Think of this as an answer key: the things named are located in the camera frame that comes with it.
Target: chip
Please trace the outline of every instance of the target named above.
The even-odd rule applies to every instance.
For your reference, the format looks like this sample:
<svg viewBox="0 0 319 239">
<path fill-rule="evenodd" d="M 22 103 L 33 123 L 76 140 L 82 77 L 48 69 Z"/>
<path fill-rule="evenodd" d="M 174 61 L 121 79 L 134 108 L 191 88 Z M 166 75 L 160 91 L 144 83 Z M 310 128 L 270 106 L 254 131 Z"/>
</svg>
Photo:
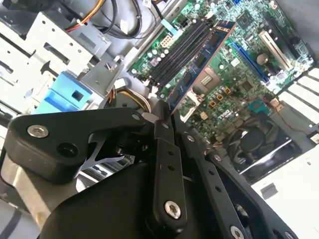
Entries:
<svg viewBox="0 0 319 239">
<path fill-rule="evenodd" d="M 219 39 L 220 39 L 220 35 L 214 34 L 211 36 L 207 44 L 210 46 L 216 46 Z"/>
<path fill-rule="evenodd" d="M 184 78 L 183 78 L 183 82 L 185 84 L 185 86 L 188 86 L 189 83 L 191 82 L 192 76 L 190 73 L 187 73 Z"/>
<path fill-rule="evenodd" d="M 245 89 L 245 91 L 250 91 L 253 88 L 248 81 L 245 81 L 243 84 L 241 84 L 241 86 Z"/>
<path fill-rule="evenodd" d="M 176 103 L 179 98 L 179 92 L 178 91 L 173 92 L 170 98 L 172 99 L 173 103 Z"/>
<path fill-rule="evenodd" d="M 242 29 L 246 29 L 254 22 L 253 17 L 249 13 L 249 11 L 244 11 L 238 18 L 237 23 Z"/>
<path fill-rule="evenodd" d="M 201 68 L 206 61 L 206 56 L 200 54 L 199 57 L 195 60 L 195 66 Z"/>
<path fill-rule="evenodd" d="M 231 9 L 233 7 L 233 4 L 229 1 L 228 3 L 226 3 L 226 7 L 227 9 Z"/>
</svg>

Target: black cable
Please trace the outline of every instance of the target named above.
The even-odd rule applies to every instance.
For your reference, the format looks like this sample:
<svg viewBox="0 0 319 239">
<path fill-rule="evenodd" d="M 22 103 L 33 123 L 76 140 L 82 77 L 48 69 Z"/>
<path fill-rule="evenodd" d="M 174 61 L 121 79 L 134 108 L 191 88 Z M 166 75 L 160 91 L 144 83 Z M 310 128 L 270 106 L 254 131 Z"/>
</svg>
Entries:
<svg viewBox="0 0 319 239">
<path fill-rule="evenodd" d="M 118 5 L 116 3 L 116 0 L 111 0 L 112 2 L 112 7 L 113 7 L 113 17 L 112 17 L 112 21 L 111 21 L 111 24 L 109 27 L 103 27 L 100 29 L 100 31 L 103 33 L 103 34 L 106 34 L 108 33 L 112 27 L 114 26 L 115 24 L 115 20 L 116 20 L 116 17 L 118 15 Z"/>
<path fill-rule="evenodd" d="M 136 12 L 137 12 L 136 18 L 137 18 L 138 22 L 137 22 L 136 27 L 129 34 L 120 33 L 120 32 L 117 32 L 117 31 L 112 29 L 108 32 L 109 35 L 116 37 L 116 38 L 119 38 L 119 39 L 133 39 L 139 35 L 139 33 L 141 32 L 141 29 L 142 29 L 141 9 L 140 9 L 140 6 L 139 6 L 137 0 L 132 0 L 132 3 L 133 3 L 134 8 L 136 9 Z"/>
<path fill-rule="evenodd" d="M 157 5 L 155 2 L 153 2 L 153 1 L 152 1 L 152 5 L 153 5 L 153 7 L 155 8 L 156 12 L 158 13 L 160 19 L 163 20 L 164 17 L 163 17 L 163 15 L 162 15 L 162 13 L 160 12 L 160 9 L 159 9 L 158 5 Z"/>
</svg>

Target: silver screw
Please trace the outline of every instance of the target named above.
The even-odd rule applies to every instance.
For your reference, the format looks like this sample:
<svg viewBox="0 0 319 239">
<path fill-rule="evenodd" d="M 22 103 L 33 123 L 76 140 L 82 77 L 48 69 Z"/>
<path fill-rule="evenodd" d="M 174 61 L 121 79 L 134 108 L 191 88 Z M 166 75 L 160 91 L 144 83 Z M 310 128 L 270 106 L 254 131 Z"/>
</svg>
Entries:
<svg viewBox="0 0 319 239">
<path fill-rule="evenodd" d="M 288 239 L 294 239 L 294 237 L 289 232 L 285 232 L 285 234 Z"/>
<path fill-rule="evenodd" d="M 243 233 L 237 227 L 231 226 L 230 232 L 235 239 L 244 239 Z"/>
<path fill-rule="evenodd" d="M 136 120 L 140 120 L 140 117 L 138 115 L 132 114 L 132 117 Z"/>
<path fill-rule="evenodd" d="M 166 123 L 162 123 L 162 125 L 164 126 L 164 128 L 169 128 Z"/>
<path fill-rule="evenodd" d="M 36 138 L 45 138 L 49 135 L 49 131 L 42 125 L 32 125 L 28 128 L 28 134 Z"/>
<path fill-rule="evenodd" d="M 188 140 L 191 141 L 191 142 L 194 142 L 194 141 L 195 141 L 195 139 L 194 139 L 192 136 L 190 136 L 190 135 L 187 136 L 187 138 L 188 138 Z"/>
<path fill-rule="evenodd" d="M 173 201 L 167 201 L 165 203 L 165 211 L 168 215 L 170 215 L 174 219 L 180 218 L 180 208 L 179 206 Z"/>
<path fill-rule="evenodd" d="M 215 158 L 218 162 L 221 162 L 221 158 L 220 158 L 217 154 L 214 155 L 214 158 Z"/>
</svg>

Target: black plastic part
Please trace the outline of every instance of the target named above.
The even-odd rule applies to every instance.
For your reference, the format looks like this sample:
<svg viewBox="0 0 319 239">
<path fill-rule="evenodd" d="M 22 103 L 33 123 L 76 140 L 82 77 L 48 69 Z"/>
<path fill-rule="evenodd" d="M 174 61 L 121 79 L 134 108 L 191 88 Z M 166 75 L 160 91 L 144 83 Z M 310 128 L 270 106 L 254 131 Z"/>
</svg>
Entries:
<svg viewBox="0 0 319 239">
<path fill-rule="evenodd" d="M 77 175 L 86 160 L 89 136 L 92 133 L 138 131 L 144 124 L 144 118 L 129 108 L 21 116 L 9 124 L 4 147 L 16 164 L 52 183 L 66 183 Z M 32 125 L 45 126 L 49 136 L 30 136 L 27 129 Z M 75 155 L 63 155 L 65 150 L 59 150 L 61 144 L 76 148 L 70 148 L 70 151 L 76 151 Z"/>
<path fill-rule="evenodd" d="M 205 61 L 206 61 L 206 57 L 204 55 L 200 54 L 198 56 L 198 58 L 195 60 L 194 64 L 198 68 L 201 68 L 203 66 L 203 64 L 205 63 Z"/>
</svg>

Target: wire bundle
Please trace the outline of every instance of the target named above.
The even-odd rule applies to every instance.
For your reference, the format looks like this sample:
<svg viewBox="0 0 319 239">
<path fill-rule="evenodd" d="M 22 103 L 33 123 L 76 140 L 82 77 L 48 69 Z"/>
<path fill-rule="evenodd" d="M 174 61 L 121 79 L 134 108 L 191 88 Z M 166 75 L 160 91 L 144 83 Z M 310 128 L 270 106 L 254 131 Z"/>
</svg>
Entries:
<svg viewBox="0 0 319 239">
<path fill-rule="evenodd" d="M 96 14 L 96 12 L 101 8 L 101 6 L 104 4 L 105 1 L 106 0 L 98 0 L 95 6 L 89 11 L 89 13 L 82 20 L 79 20 L 79 22 L 76 23 L 74 26 L 67 28 L 66 31 L 71 32 L 79 28 L 80 26 L 84 25 L 88 20 L 90 20 L 92 16 L 94 16 L 94 14 Z"/>
</svg>

